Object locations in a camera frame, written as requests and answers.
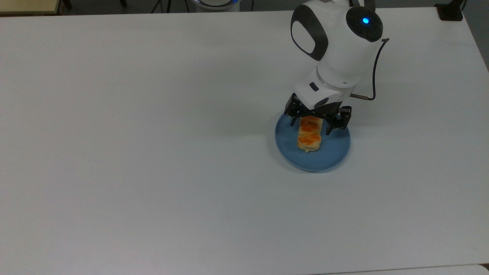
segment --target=bread roll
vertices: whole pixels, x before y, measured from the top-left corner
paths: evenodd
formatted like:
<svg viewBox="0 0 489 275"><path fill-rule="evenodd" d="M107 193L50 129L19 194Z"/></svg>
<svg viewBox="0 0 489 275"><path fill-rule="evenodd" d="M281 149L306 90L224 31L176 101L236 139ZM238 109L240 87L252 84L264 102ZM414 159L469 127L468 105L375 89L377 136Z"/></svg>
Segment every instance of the bread roll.
<svg viewBox="0 0 489 275"><path fill-rule="evenodd" d="M306 152L316 151L321 144L321 136L315 133L301 135L297 138L297 147Z"/></svg>
<svg viewBox="0 0 489 275"><path fill-rule="evenodd" d="M301 121L299 123L299 126L304 126L304 125L309 125L309 124L315 124L318 126L323 125L323 119L314 117L314 116L305 116L301 117Z"/></svg>
<svg viewBox="0 0 489 275"><path fill-rule="evenodd" d="M297 147L306 152L316 151L321 144L323 119L314 116L301 117Z"/></svg>
<svg viewBox="0 0 489 275"><path fill-rule="evenodd" d="M320 134L321 127L316 124L307 124L307 125L299 126L299 136L308 133Z"/></svg>

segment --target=blue plate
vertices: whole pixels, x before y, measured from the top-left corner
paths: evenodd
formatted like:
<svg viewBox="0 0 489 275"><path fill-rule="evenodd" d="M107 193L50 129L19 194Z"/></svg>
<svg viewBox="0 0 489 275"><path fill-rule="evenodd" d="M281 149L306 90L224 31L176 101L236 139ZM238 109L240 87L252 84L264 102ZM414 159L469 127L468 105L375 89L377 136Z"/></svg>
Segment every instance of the blue plate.
<svg viewBox="0 0 489 275"><path fill-rule="evenodd" d="M295 167L310 171L320 172L340 163L350 149L350 131L347 129L334 129L329 136L325 135L328 124L323 123L321 129L321 146L314 152L302 151L297 147L297 133L299 131L299 119L291 126L292 118L282 115L275 127L275 142L277 147Z"/></svg>

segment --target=black cable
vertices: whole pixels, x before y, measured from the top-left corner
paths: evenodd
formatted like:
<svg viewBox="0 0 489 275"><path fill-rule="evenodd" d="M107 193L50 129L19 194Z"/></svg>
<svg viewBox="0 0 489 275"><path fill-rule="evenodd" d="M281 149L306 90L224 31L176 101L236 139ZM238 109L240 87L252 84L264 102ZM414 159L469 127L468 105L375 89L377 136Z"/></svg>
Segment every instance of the black cable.
<svg viewBox="0 0 489 275"><path fill-rule="evenodd" d="M160 4L160 2L161 2L161 0L156 1L156 5L155 5L155 7L153 8L153 10L151 11L151 13L154 13L154 12L155 12L156 7L158 7L158 4Z"/></svg>
<svg viewBox="0 0 489 275"><path fill-rule="evenodd" d="M373 92L374 95L372 97L367 98L367 100L374 100L375 99L375 70L377 69L377 61L378 61L378 57L380 56L380 51L385 46L385 44L387 43L387 41L389 41L388 38L382 39L382 42L383 43L380 46L380 48L378 49L377 56L375 57L374 71L372 73L372 90L373 90L372 92Z"/></svg>
<svg viewBox="0 0 489 275"><path fill-rule="evenodd" d="M168 0L168 5L166 5L166 13L170 13L170 6L172 5L172 0Z"/></svg>

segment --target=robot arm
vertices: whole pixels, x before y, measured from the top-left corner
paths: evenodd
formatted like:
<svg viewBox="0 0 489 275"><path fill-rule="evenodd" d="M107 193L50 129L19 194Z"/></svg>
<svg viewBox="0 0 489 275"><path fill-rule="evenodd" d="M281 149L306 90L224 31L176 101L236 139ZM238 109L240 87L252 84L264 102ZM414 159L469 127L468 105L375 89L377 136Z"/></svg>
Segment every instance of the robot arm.
<svg viewBox="0 0 489 275"><path fill-rule="evenodd" d="M351 95L380 45L382 21L366 7L311 0L294 10L290 33L294 43L319 64L295 83L284 113L293 118L292 123L307 115L324 118L329 124L327 134L334 128L346 128L351 107L340 105Z"/></svg>

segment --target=white table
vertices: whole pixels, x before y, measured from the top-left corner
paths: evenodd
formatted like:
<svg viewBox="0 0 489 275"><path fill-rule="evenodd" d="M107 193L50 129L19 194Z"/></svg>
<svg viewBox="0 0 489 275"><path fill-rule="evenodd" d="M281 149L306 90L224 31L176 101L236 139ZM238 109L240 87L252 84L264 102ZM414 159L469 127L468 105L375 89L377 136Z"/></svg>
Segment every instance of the white table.
<svg viewBox="0 0 489 275"><path fill-rule="evenodd" d="M315 65L289 11L0 18L0 274L489 262L489 74L470 30L434 8L378 14L378 96L346 102L352 146L327 173L274 144Z"/></svg>

